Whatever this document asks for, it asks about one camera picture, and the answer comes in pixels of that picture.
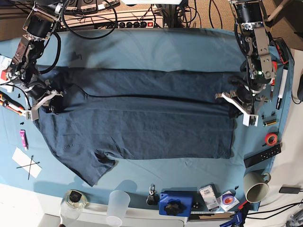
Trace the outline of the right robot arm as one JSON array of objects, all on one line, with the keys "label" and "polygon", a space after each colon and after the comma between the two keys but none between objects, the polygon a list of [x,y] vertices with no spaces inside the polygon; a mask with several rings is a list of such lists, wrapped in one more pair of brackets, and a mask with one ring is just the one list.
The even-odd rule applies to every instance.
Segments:
[{"label": "right robot arm", "polygon": [[[48,113],[58,114],[62,106],[63,93],[51,87],[50,83],[40,77],[50,72],[57,64],[61,52],[61,38],[56,32],[66,6],[67,0],[35,0],[23,26],[22,36],[16,53],[7,67],[4,85],[21,90],[26,98],[28,109],[26,115],[33,115],[39,108]],[[49,68],[39,70],[37,60],[43,55],[47,42],[54,35],[57,39],[57,51],[54,62]]]}]

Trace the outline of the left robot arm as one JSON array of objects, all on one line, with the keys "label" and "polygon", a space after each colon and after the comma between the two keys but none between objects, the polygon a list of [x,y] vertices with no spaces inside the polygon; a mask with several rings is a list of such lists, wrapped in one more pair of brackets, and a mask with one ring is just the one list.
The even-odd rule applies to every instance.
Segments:
[{"label": "left robot arm", "polygon": [[230,76],[228,83],[236,89],[217,94],[230,98],[229,117],[235,119],[245,113],[255,119],[255,102],[261,102],[259,94],[276,78],[276,69],[269,51],[270,40],[264,27],[267,14],[260,0],[231,0],[234,16],[234,34],[245,57],[240,67],[243,76]]}]

